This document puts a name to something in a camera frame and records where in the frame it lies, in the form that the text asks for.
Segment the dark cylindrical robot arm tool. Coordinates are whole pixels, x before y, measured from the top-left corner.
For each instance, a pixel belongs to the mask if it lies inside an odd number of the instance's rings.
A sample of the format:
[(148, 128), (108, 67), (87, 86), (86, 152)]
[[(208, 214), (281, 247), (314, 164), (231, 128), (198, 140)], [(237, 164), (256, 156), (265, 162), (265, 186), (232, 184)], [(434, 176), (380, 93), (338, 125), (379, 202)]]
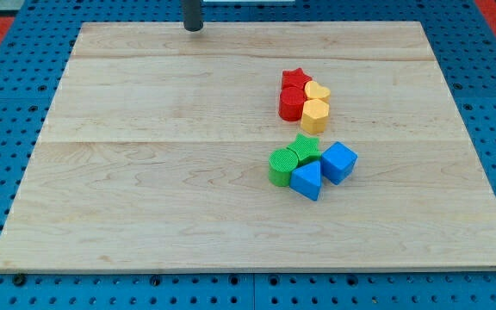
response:
[(197, 32), (203, 29), (202, 1), (181, 0), (183, 26), (187, 31)]

